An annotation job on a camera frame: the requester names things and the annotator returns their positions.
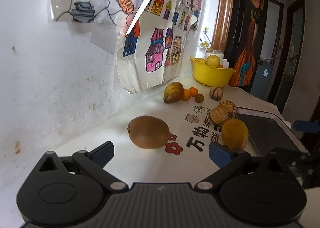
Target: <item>white wall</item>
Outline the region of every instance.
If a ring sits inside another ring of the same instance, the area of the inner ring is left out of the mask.
[[[210,38],[218,2],[206,1],[200,23]],[[115,29],[51,22],[49,0],[1,0],[0,17],[0,227],[16,228],[22,224],[16,193],[45,151],[166,85],[127,94],[113,54],[90,43],[91,34],[112,39]],[[197,46],[191,32],[182,77],[191,73],[189,56]]]
[[[305,0],[305,29],[297,74],[282,113],[294,123],[296,120],[310,120],[320,95],[320,2]]]
[[[287,9],[288,9],[288,0],[277,0],[279,2],[282,2],[284,4],[284,7],[283,7],[283,18],[282,18],[282,27],[281,27],[281,35],[280,35],[280,40],[279,40],[279,45],[281,44],[281,46],[283,46],[283,41],[284,41],[284,33],[285,33],[285,26],[286,26],[286,21],[287,21]],[[277,57],[281,56],[281,51],[282,50],[279,50],[278,53],[277,53]],[[270,93],[270,90],[271,90],[271,87],[273,85],[273,81],[275,80],[275,77],[276,77],[276,72],[277,72],[277,69],[278,69],[278,66],[279,66],[279,59],[276,59],[275,60],[275,63],[273,65],[273,69],[272,69],[272,73],[271,73],[271,76],[270,76],[270,81],[268,83],[268,86],[267,86],[267,89],[266,89],[266,92],[263,96],[263,99],[266,100],[269,93]]]

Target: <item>triangular hole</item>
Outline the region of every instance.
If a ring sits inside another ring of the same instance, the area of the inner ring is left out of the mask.
[[[48,171],[48,170],[55,170],[55,169],[57,169],[56,164],[54,163],[51,157],[48,157],[43,163],[43,165],[41,166],[39,171]]]
[[[272,171],[284,172],[281,164],[279,163],[279,161],[276,158],[272,158],[269,161],[267,169],[272,170]]]

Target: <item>lemon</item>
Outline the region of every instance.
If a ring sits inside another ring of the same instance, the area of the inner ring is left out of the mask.
[[[207,65],[208,66],[214,66],[214,67],[218,67],[220,66],[220,58],[217,57],[216,55],[210,55],[207,58]]]
[[[201,61],[202,63],[205,63],[205,60],[203,58],[196,58],[196,61]]]
[[[227,120],[221,127],[222,140],[232,151],[243,150],[248,143],[249,131],[246,124],[238,119]]]

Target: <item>dark poster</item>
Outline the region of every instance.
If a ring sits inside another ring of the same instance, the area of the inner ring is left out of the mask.
[[[250,91],[260,58],[267,21],[268,0],[246,0],[240,45],[230,86],[248,86]]]

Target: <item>ribbed black surface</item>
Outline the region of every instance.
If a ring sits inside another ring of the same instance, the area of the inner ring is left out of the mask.
[[[103,209],[72,228],[254,228],[235,220],[210,194],[186,183],[137,183],[127,193],[110,196]],[[297,223],[281,226],[299,228]],[[25,228],[38,228],[27,224]]]

